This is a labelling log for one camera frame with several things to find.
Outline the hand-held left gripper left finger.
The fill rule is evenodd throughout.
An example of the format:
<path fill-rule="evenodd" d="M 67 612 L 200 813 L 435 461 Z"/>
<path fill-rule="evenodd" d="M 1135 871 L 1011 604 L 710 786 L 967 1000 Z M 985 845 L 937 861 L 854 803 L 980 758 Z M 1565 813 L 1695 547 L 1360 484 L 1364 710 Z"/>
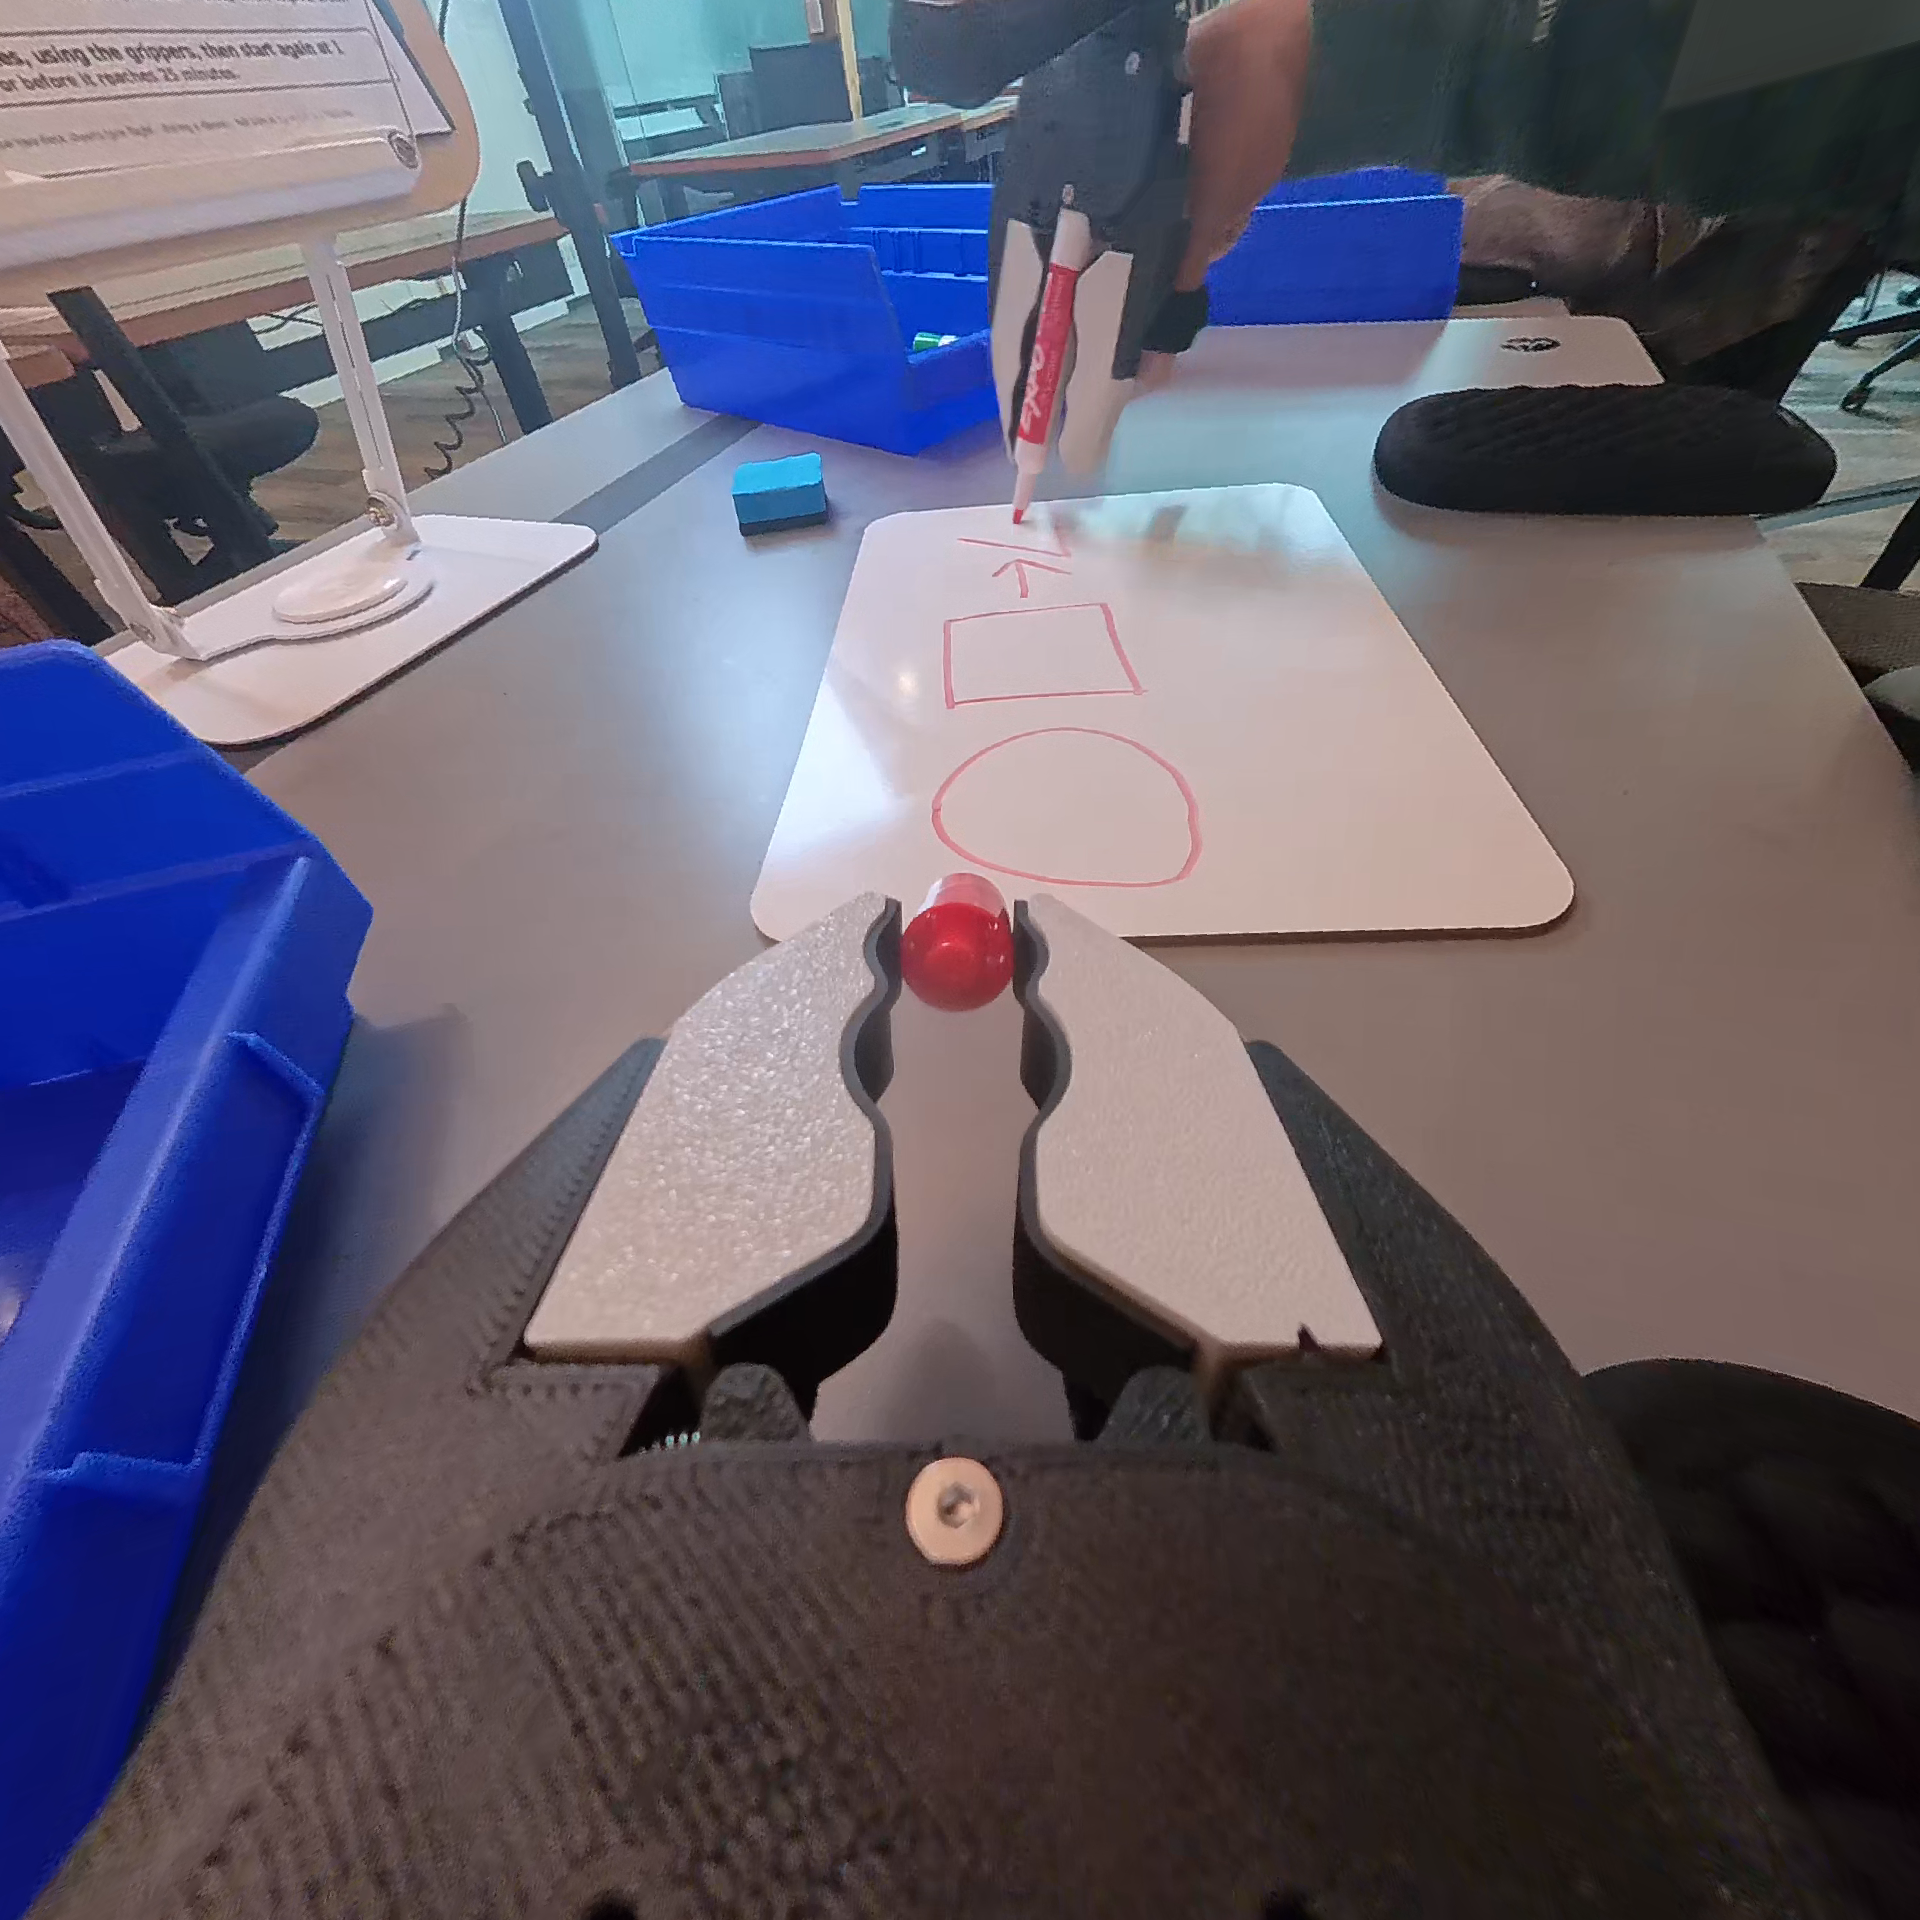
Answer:
<path fill-rule="evenodd" d="M 532 1357 L 824 1381 L 878 1340 L 898 945 L 898 901 L 866 892 L 690 1005 L 532 1308 Z"/>

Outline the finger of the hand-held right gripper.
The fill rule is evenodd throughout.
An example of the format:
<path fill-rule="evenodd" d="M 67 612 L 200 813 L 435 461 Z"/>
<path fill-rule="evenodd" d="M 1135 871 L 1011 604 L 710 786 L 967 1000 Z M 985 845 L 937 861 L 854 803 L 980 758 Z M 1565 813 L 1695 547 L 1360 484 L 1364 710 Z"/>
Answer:
<path fill-rule="evenodd" d="M 1005 220 L 1001 227 L 997 227 L 997 237 L 997 405 L 1001 445 L 1011 451 L 1018 438 L 1030 331 L 1044 295 L 1044 245 L 1021 220 Z"/>
<path fill-rule="evenodd" d="M 1074 478 L 1102 468 L 1135 396 L 1135 374 L 1118 371 L 1132 269 L 1132 256 L 1099 252 L 1074 285 L 1074 361 L 1064 383 L 1064 471 Z"/>

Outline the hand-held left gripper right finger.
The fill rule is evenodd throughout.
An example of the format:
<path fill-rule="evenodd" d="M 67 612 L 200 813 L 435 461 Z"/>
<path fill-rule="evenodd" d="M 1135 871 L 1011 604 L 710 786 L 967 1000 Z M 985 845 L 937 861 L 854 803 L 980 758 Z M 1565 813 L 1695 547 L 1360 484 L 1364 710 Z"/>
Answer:
<path fill-rule="evenodd" d="M 1081 1387 L 1375 1357 L 1375 1312 L 1235 1023 L 1061 898 L 1026 898 L 1016 932 L 1027 1346 Z"/>

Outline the red dry-erase marker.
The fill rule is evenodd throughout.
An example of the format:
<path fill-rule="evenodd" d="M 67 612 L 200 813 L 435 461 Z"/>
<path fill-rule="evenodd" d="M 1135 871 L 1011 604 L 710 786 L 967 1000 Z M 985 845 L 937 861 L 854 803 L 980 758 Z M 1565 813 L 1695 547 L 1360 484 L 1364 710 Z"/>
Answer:
<path fill-rule="evenodd" d="M 1074 348 L 1074 295 L 1095 256 L 1089 223 L 1067 200 L 1055 223 L 1016 429 L 1011 522 L 1021 527 L 1049 463 Z"/>

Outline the blue plastic bin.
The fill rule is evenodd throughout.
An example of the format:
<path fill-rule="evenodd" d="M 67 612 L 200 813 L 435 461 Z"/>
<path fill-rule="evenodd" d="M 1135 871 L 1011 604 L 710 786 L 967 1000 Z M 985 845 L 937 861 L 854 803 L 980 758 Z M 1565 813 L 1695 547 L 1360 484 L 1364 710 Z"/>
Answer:
<path fill-rule="evenodd" d="M 990 328 L 990 184 L 832 186 L 610 237 L 687 405 L 919 454 L 997 422 L 991 365 L 909 368 Z"/>
<path fill-rule="evenodd" d="M 368 923 L 103 656 L 4 651 L 4 1917 L 131 1748 Z"/>
<path fill-rule="evenodd" d="M 1369 168 L 1285 180 L 1209 273 L 1210 328 L 1420 323 L 1454 312 L 1463 200 Z"/>

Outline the blue whiteboard eraser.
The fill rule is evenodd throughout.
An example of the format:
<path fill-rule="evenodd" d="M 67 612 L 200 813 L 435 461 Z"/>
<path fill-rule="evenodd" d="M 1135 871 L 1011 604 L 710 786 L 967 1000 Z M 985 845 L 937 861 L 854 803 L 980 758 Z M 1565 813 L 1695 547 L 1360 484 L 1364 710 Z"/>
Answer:
<path fill-rule="evenodd" d="M 824 527 L 830 520 L 824 454 L 803 451 L 735 468 L 732 515 L 743 540 Z"/>

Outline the red marker cap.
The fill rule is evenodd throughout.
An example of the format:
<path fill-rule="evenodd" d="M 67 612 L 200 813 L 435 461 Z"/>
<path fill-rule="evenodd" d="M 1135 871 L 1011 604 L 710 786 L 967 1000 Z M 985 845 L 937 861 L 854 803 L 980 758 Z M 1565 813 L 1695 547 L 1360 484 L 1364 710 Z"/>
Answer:
<path fill-rule="evenodd" d="M 902 923 L 902 985 L 946 1017 L 971 1017 L 1016 977 L 1016 926 L 1001 892 L 977 871 L 937 878 Z"/>

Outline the white whiteboard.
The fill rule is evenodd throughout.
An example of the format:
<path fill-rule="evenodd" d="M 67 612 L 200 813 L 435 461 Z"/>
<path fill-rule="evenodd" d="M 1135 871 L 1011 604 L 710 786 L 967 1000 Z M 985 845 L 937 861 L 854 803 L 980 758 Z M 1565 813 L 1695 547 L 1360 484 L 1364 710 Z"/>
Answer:
<path fill-rule="evenodd" d="M 983 875 L 1122 940 L 1529 933 L 1545 829 L 1307 487 L 876 520 L 750 898 Z"/>

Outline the person's right hand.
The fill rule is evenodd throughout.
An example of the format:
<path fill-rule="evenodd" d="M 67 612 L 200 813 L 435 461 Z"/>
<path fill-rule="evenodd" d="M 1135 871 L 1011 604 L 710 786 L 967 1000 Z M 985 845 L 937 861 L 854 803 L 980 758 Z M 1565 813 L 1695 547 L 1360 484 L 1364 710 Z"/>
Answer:
<path fill-rule="evenodd" d="M 1294 136 L 1284 128 L 1209 123 L 1189 140 L 1189 245 L 1172 288 L 1197 295 L 1235 247 L 1255 209 L 1284 180 Z"/>

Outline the wooden desk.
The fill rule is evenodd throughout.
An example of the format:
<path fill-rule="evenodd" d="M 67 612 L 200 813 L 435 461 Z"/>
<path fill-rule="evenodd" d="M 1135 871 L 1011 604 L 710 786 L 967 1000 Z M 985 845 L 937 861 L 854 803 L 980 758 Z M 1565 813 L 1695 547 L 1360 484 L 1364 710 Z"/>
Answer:
<path fill-rule="evenodd" d="M 869 184 L 973 180 L 1001 155 L 1016 109 L 1016 96 L 997 96 L 980 109 L 903 106 L 844 123 L 761 132 L 639 156 L 617 180 L 657 184 L 671 220 L 683 220 L 687 188 L 773 200 L 832 186 L 849 200 Z"/>

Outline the green sweatshirt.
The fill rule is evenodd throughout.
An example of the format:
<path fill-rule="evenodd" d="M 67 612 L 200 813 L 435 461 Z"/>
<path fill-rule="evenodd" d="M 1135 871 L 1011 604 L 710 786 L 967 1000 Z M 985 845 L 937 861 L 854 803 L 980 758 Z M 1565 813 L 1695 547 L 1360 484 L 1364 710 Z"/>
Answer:
<path fill-rule="evenodd" d="M 1285 171 L 1642 200 L 1688 26 L 1692 2 L 1313 2 Z"/>

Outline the black office chair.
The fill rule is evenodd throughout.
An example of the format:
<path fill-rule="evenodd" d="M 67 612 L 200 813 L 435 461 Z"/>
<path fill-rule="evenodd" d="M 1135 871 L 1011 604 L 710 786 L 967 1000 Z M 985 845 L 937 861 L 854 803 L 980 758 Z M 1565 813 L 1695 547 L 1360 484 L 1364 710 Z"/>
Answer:
<path fill-rule="evenodd" d="M 51 298 L 80 343 L 28 401 L 152 601 L 177 608 L 290 551 L 254 481 L 311 454 L 320 417 L 263 396 L 211 408 L 167 348 L 136 348 L 90 288 Z"/>

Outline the printed instruction sheet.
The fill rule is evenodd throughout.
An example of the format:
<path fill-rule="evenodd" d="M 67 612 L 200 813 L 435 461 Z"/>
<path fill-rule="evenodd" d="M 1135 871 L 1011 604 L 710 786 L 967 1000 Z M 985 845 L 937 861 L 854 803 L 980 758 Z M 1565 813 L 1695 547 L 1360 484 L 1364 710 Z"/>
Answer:
<path fill-rule="evenodd" d="M 4 227 L 399 200 L 457 113 L 399 2 L 4 2 Z"/>

